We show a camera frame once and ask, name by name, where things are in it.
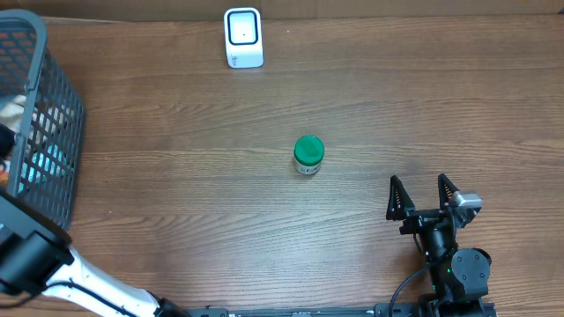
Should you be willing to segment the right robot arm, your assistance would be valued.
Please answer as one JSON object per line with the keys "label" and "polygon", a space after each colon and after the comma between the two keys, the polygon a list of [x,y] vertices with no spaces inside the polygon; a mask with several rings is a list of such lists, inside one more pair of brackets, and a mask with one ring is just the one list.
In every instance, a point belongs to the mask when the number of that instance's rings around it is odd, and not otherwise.
{"label": "right robot arm", "polygon": [[[408,276],[394,291],[382,310],[389,316],[495,316],[494,304],[482,298],[488,294],[492,259],[481,248],[461,248],[457,232],[480,212],[482,199],[472,191],[461,191],[445,175],[438,176],[439,207],[419,210],[402,181],[390,177],[386,218],[400,221],[399,232],[410,235],[425,258],[425,266]],[[399,305],[404,287],[428,273],[433,291],[416,303]]]}

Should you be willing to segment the beige brown snack pouch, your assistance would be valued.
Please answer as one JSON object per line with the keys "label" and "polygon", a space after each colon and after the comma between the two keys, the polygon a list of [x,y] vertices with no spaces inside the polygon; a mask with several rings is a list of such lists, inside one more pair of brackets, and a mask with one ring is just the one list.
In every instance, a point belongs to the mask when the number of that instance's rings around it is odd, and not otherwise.
{"label": "beige brown snack pouch", "polygon": [[25,105],[25,95],[13,95],[1,98],[0,121],[14,133],[20,132]]}

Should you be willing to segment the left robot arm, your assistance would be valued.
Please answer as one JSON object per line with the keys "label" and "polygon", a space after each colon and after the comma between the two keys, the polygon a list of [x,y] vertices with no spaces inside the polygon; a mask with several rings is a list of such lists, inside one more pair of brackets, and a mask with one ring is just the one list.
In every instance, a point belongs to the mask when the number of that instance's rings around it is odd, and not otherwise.
{"label": "left robot arm", "polygon": [[70,235],[19,199],[1,193],[1,292],[64,299],[100,316],[186,316],[170,300],[124,284],[85,260]]}

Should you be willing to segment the green lid jar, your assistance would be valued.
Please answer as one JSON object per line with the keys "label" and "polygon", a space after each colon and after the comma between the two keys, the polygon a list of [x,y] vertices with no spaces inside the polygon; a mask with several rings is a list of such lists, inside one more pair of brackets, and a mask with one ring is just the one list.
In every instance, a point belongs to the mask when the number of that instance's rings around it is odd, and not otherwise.
{"label": "green lid jar", "polygon": [[293,149],[293,165],[301,174],[316,173],[323,162],[324,144],[317,136],[302,136]]}

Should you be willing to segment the teal tissue pack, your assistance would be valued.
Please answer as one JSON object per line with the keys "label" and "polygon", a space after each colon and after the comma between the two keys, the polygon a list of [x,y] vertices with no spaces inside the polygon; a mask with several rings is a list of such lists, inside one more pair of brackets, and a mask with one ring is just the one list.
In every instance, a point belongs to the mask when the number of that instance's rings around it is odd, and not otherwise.
{"label": "teal tissue pack", "polygon": [[46,154],[36,151],[23,163],[21,178],[29,183],[40,184],[47,181],[49,176],[64,177],[73,170],[66,154],[57,145],[50,145]]}

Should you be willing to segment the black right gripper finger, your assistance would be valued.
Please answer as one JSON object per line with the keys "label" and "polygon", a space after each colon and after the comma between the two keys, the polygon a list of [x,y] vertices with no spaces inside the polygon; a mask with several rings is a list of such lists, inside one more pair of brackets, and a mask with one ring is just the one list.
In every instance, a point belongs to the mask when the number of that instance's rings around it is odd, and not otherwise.
{"label": "black right gripper finger", "polygon": [[446,210],[449,206],[457,206],[458,188],[444,173],[438,175],[438,189],[441,210]]}
{"label": "black right gripper finger", "polygon": [[405,220],[415,210],[415,204],[405,191],[401,180],[396,175],[391,176],[386,219],[393,221]]}

